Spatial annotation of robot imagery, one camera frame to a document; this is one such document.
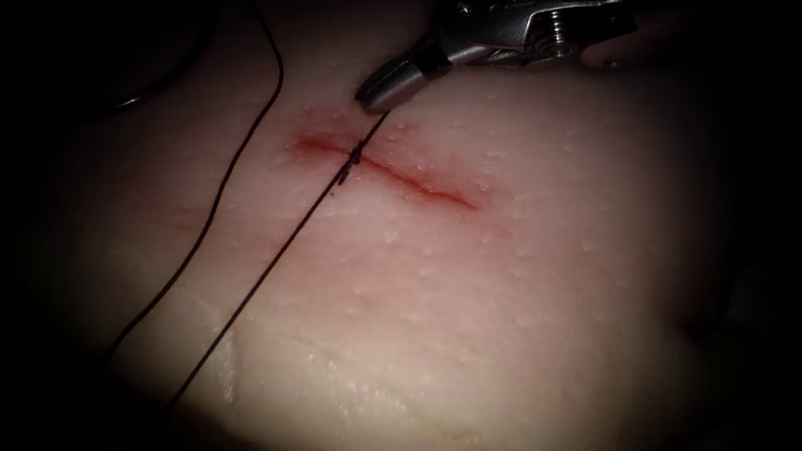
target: red blood stain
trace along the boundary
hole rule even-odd
[[[288,136],[287,150],[304,164],[329,163],[333,156],[344,163],[372,125],[364,118],[350,119],[345,114],[316,119],[309,112],[301,122]],[[438,153],[422,138],[421,131],[420,125],[401,125],[388,118],[366,145],[352,175],[367,170],[376,180],[400,187],[405,199],[418,203],[446,204],[462,211],[487,206],[491,193],[477,182],[479,178],[466,171],[466,165],[454,156]]]

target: skin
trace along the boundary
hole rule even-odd
[[[164,402],[345,156],[298,136],[375,117],[358,84],[426,27],[419,3],[265,6],[279,100],[203,246],[109,370]],[[99,355],[172,275],[277,83],[256,21],[222,8],[180,84],[77,127],[59,148],[45,240],[26,267]],[[466,211],[370,164],[321,204],[203,367],[179,414],[272,448],[642,448],[715,408],[698,325],[726,251],[716,137],[693,67],[466,69],[393,111],[370,161],[479,186]],[[409,130],[414,128],[414,138]],[[393,151],[404,152],[402,145]]]

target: black thread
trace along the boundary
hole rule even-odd
[[[173,276],[167,281],[167,283],[162,287],[158,294],[153,298],[152,301],[144,308],[142,311],[133,319],[128,325],[123,328],[122,332],[114,339],[111,346],[109,346],[104,353],[100,357],[100,365],[105,366],[106,363],[111,359],[114,355],[114,351],[117,350],[119,345],[123,342],[123,340],[134,330],[134,328],[143,320],[148,314],[161,302],[162,298],[167,294],[168,291],[172,288],[176,281],[178,281],[181,274],[184,272],[186,267],[190,264],[192,257],[201,248],[201,244],[203,240],[206,238],[206,233],[209,232],[211,228],[211,223],[215,219],[215,214],[217,213],[217,208],[220,205],[220,201],[223,196],[223,191],[226,188],[226,184],[228,180],[231,178],[231,173],[234,171],[234,166],[236,162],[240,159],[242,152],[247,147],[248,143],[251,141],[251,137],[253,136],[254,132],[256,132],[256,127],[259,126],[262,119],[264,119],[265,114],[267,111],[273,106],[278,99],[278,94],[282,91],[282,85],[284,83],[284,63],[282,61],[282,56],[276,47],[276,43],[273,41],[273,36],[270,33],[270,29],[267,27],[267,23],[265,23],[264,18],[256,9],[256,6],[253,5],[252,1],[246,1],[248,7],[253,11],[254,15],[256,15],[256,20],[259,21],[261,25],[262,31],[266,34],[267,40],[270,42],[270,46],[273,49],[273,53],[276,55],[276,61],[278,64],[278,83],[276,85],[276,90],[273,92],[273,95],[270,97],[270,100],[267,101],[265,107],[261,110],[261,112],[257,115],[256,119],[251,126],[251,129],[248,130],[248,133],[244,140],[242,140],[242,144],[240,144],[239,149],[237,149],[234,157],[231,159],[231,163],[228,165],[228,170],[226,174],[223,176],[223,180],[220,182],[220,186],[217,189],[217,195],[215,196],[215,201],[211,205],[211,211],[209,212],[209,217],[206,219],[206,223],[203,225],[203,229],[200,231],[200,235],[198,239],[195,241],[195,244],[192,246],[190,252],[184,258],[184,261],[181,262],[180,266]]]
[[[217,348],[217,345],[219,345],[220,342],[223,340],[223,337],[226,335],[226,332],[228,332],[231,326],[234,325],[234,322],[240,316],[242,311],[245,309],[245,306],[248,304],[248,302],[251,301],[251,298],[253,298],[253,295],[256,294],[256,291],[259,289],[261,284],[265,281],[267,276],[273,270],[273,267],[278,263],[279,260],[281,260],[282,256],[284,255],[284,252],[287,251],[287,248],[292,244],[293,241],[295,241],[295,237],[298,236],[298,233],[300,233],[301,229],[303,229],[303,227],[307,224],[309,218],[312,217],[312,214],[314,214],[315,210],[317,210],[317,207],[321,204],[321,202],[323,202],[323,199],[326,198],[329,191],[332,190],[335,184],[341,185],[345,181],[346,177],[348,177],[348,172],[350,172],[351,166],[357,165],[359,163],[359,159],[362,155],[362,149],[364,148],[365,144],[373,137],[373,134],[376,133],[376,130],[382,124],[382,122],[384,122],[384,119],[387,118],[388,114],[390,114],[389,111],[382,114],[382,117],[370,129],[365,139],[359,141],[359,144],[357,144],[357,146],[353,148],[351,154],[348,156],[348,160],[343,164],[343,166],[340,167],[340,170],[337,171],[334,177],[332,177],[331,181],[328,182],[326,188],[323,189],[322,193],[318,196],[317,200],[315,200],[315,203],[312,204],[307,213],[303,216],[303,219],[301,219],[301,222],[298,223],[295,230],[292,231],[290,237],[287,238],[287,241],[284,242],[282,248],[278,251],[278,253],[276,253],[276,256],[273,257],[273,260],[270,262],[270,264],[267,265],[267,269],[265,269],[264,272],[259,276],[259,279],[256,280],[256,283],[253,285],[253,287],[245,296],[245,298],[242,300],[242,302],[240,302],[240,305],[237,306],[234,313],[231,314],[231,317],[228,319],[225,326],[223,326],[223,328],[220,330],[220,333],[217,334],[217,337],[215,337],[215,340],[211,343],[209,348],[206,349],[206,353],[204,353],[203,357],[200,358],[200,361],[198,361],[197,365],[195,365],[195,368],[192,369],[190,375],[186,378],[186,380],[178,389],[178,391],[175,392],[173,398],[171,398],[170,401],[165,405],[165,414],[172,412],[173,408],[178,403],[179,399],[184,394],[186,389],[190,386],[193,379],[195,379],[195,376],[197,376],[198,372],[203,367],[204,363],[206,363],[211,354]]]

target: cable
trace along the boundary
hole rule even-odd
[[[206,6],[206,15],[203,18],[195,40],[192,42],[190,49],[184,57],[174,66],[170,71],[156,79],[152,84],[144,87],[140,91],[124,98],[109,102],[107,104],[84,108],[82,117],[85,119],[102,119],[114,114],[118,114],[136,104],[141,104],[143,101],[150,99],[157,94],[165,91],[172,84],[178,81],[181,77],[186,75],[190,69],[201,59],[201,55],[208,47],[211,41],[211,35],[214,30],[215,20],[217,17],[217,8],[219,7],[219,0],[209,0]]]

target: wound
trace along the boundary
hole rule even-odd
[[[364,138],[371,120],[361,113],[330,115],[306,111],[288,135],[285,148],[299,164],[341,164]],[[418,205],[463,212],[489,207],[493,198],[491,183],[468,170],[459,156],[438,148],[424,135],[420,124],[390,115],[365,146],[349,179],[375,180]]]

